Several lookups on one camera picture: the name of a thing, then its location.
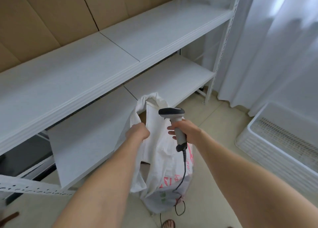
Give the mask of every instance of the shelf panel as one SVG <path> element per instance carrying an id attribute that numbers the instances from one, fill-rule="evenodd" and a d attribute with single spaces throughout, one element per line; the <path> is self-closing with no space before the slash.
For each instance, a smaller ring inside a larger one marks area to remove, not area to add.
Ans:
<path id="1" fill-rule="evenodd" d="M 139 61 L 161 59 L 229 20 L 233 12 L 173 0 L 101 31 Z"/>
<path id="2" fill-rule="evenodd" d="M 0 155 L 129 80 L 139 62 L 100 33 L 0 74 Z"/>
<path id="3" fill-rule="evenodd" d="M 171 107 L 175 107 L 214 75 L 213 72 L 175 54 L 124 86 L 136 99 L 158 92 Z"/>
<path id="4" fill-rule="evenodd" d="M 119 87 L 48 131 L 63 189 L 111 156 L 136 103 L 124 87 Z"/>

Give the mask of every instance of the curtain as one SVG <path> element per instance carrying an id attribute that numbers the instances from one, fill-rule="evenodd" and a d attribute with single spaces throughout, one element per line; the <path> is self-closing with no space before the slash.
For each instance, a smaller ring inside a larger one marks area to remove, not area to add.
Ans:
<path id="1" fill-rule="evenodd" d="M 240 0 L 215 87 L 254 116 L 267 101 L 318 121 L 318 0 Z"/>

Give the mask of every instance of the forearm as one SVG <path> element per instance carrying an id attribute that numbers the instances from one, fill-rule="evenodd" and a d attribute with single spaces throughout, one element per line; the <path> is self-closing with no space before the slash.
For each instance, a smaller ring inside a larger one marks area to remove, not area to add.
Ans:
<path id="1" fill-rule="evenodd" d="M 244 228 L 317 226 L 316 207 L 275 175 L 232 153 L 204 131 L 194 144 Z"/>
<path id="2" fill-rule="evenodd" d="M 120 227 L 141 142 L 138 136 L 127 139 L 79 188 L 53 227 Z"/>

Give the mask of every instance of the laundry basket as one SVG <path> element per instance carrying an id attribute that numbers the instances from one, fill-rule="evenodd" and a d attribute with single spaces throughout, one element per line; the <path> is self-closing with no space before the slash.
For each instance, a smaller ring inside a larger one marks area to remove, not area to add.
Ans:
<path id="1" fill-rule="evenodd" d="M 301 193 L 318 193 L 318 124 L 270 102 L 235 145 Z"/>

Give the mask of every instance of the person's left arm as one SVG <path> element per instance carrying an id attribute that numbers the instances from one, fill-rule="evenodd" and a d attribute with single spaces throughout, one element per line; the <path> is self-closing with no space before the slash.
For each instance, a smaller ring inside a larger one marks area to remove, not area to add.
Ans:
<path id="1" fill-rule="evenodd" d="M 120 227 L 137 151 L 149 134 L 143 123 L 133 125 L 113 156 L 74 194 L 53 228 Z"/>

